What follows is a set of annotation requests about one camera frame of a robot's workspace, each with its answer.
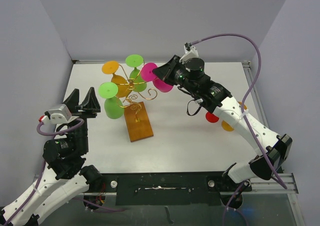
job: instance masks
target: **cable clip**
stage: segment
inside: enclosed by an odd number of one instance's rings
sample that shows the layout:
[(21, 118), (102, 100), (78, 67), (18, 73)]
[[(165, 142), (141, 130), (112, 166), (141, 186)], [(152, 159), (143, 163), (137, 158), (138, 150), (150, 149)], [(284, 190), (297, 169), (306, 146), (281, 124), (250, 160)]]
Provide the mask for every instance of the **cable clip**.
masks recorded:
[(246, 111), (244, 111), (244, 112), (233, 122), (233, 124), (230, 124), (230, 126), (231, 126), (232, 128), (234, 128), (234, 126), (236, 126), (236, 124), (238, 124), (239, 121), (242, 120), (243, 117), (244, 117), (245, 115), (247, 115), (248, 113), (249, 113), (249, 109), (247, 109)]
[(33, 183), (32, 184), (33, 190), (41, 197), (43, 194), (36, 188), (36, 185)]

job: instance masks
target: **pink disc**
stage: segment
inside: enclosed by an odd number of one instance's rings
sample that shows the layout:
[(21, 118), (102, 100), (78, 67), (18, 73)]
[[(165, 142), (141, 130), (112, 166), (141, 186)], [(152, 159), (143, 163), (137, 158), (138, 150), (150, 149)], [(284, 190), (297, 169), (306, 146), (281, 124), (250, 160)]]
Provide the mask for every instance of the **pink disc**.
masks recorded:
[(153, 81), (153, 85), (163, 93), (167, 93), (173, 88), (173, 86), (166, 84), (165, 82), (161, 81), (159, 78)]
[(143, 68), (141, 69), (141, 78), (146, 81), (150, 82), (155, 80), (157, 76), (152, 72), (152, 70), (156, 69), (157, 65), (153, 62), (146, 63)]

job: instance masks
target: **yellow circle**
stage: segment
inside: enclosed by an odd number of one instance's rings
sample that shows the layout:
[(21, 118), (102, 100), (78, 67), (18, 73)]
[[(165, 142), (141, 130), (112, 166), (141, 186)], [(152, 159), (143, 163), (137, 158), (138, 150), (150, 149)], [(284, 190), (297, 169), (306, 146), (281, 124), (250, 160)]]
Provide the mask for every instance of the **yellow circle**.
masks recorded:
[(102, 66), (102, 72), (106, 75), (114, 74), (119, 68), (119, 63), (117, 61), (106, 62)]
[(123, 98), (129, 94), (129, 83), (125, 80), (124, 77), (114, 74), (111, 82), (115, 83), (118, 86), (118, 93), (116, 94), (118, 98)]
[(232, 128), (229, 124), (227, 124), (226, 121), (222, 121), (221, 126), (225, 131), (228, 131), (228, 132), (232, 132), (234, 130), (234, 128)]
[[(240, 105), (242, 105), (242, 102), (238, 102)], [(247, 110), (247, 106), (244, 105), (244, 110)]]

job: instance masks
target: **white table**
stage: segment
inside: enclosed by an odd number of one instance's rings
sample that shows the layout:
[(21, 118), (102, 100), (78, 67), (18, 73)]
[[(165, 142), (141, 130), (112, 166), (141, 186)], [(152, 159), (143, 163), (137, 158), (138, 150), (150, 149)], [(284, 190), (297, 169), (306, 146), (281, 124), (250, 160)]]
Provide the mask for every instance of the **white table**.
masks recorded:
[[(102, 73), (102, 65), (75, 64), (64, 97), (66, 99), (74, 89), (79, 89), (82, 102), (89, 88), (94, 87), (101, 106), (97, 118), (88, 119), (89, 153), (85, 155), (85, 165), (93, 164), (101, 173), (224, 171), (235, 162), (249, 161), (256, 156), (235, 131), (223, 130), (222, 120), (207, 122), (204, 108), (196, 116), (188, 116), (186, 109), (191, 97), (176, 87), (168, 93), (159, 91), (155, 100), (144, 102), (154, 136), (130, 142), (124, 117), (108, 118), (104, 111), (105, 100), (98, 95), (99, 86), (112, 78), (112, 75)], [(132, 68), (122, 65), (129, 75)], [(206, 63), (205, 73), (226, 87), (238, 101), (248, 89), (240, 62)], [(120, 69), (116, 74), (123, 75)], [(246, 106), (258, 119), (251, 95)], [(190, 112), (196, 107), (190, 103)]]

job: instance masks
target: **green disc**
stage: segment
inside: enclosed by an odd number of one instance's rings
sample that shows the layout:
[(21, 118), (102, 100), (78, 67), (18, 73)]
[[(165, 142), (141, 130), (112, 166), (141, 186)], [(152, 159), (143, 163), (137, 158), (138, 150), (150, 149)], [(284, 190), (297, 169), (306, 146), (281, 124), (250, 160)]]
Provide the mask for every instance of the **green disc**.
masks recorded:
[(101, 98), (110, 99), (118, 93), (118, 86), (113, 82), (105, 82), (100, 85), (98, 93)]
[(131, 54), (126, 57), (125, 63), (129, 67), (136, 68), (144, 63), (144, 58), (139, 54)]
[(125, 109), (122, 106), (122, 102), (117, 97), (107, 98), (104, 101), (104, 110), (108, 118), (116, 120), (125, 113)]
[(141, 75), (139, 75), (137, 77), (137, 75), (139, 74), (140, 70), (135, 68), (131, 73), (130, 73), (130, 79), (135, 79), (133, 81), (133, 84), (134, 84), (134, 88), (133, 88), (133, 91), (135, 92), (142, 92), (144, 91), (146, 88), (147, 88), (147, 83), (143, 83), (143, 82), (146, 82), (142, 79)]

